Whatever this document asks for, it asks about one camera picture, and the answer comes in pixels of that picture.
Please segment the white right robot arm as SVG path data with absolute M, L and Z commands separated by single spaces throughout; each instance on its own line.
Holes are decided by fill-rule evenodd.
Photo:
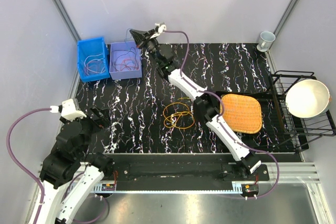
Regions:
M 195 118 L 212 130 L 228 148 L 237 162 L 239 176 L 244 180 L 252 179 L 257 174 L 261 160 L 225 122 L 221 98 L 192 81 L 184 74 L 182 68 L 178 68 L 174 63 L 172 49 L 168 45 L 159 44 L 156 38 L 164 32 L 164 28 L 162 31 L 158 28 L 149 31 L 130 29 L 136 46 L 144 49 L 156 62 L 159 76 L 191 99 Z

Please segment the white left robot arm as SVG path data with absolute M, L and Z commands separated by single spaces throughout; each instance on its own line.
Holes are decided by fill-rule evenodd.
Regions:
M 91 137 L 110 125 L 109 111 L 91 107 L 93 117 L 70 110 L 73 120 L 60 117 L 62 129 L 39 175 L 43 189 L 29 223 L 72 223 L 75 214 L 95 184 L 113 175 L 113 159 L 87 155 Z

